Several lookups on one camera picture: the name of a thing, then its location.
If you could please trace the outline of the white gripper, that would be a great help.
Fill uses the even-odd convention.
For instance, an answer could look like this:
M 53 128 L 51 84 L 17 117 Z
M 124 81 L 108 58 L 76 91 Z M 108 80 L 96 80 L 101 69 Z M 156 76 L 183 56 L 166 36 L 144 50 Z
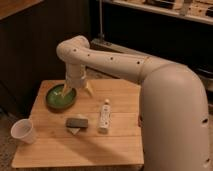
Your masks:
M 71 88 L 83 88 L 84 86 L 89 96 L 93 97 L 92 86 L 89 82 L 86 82 L 85 66 L 78 65 L 78 64 L 67 64 L 66 65 L 66 84 L 64 84 L 64 87 L 61 92 L 61 96 L 65 97 L 71 91 Z

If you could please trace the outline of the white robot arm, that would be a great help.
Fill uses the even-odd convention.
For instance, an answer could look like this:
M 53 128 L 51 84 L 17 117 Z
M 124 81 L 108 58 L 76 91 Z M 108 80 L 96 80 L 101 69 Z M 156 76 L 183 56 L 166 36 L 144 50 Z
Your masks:
M 86 67 L 140 86 L 144 171 L 211 171 L 205 87 L 188 66 L 152 55 L 93 50 L 84 36 L 57 45 L 70 88 L 86 85 Z

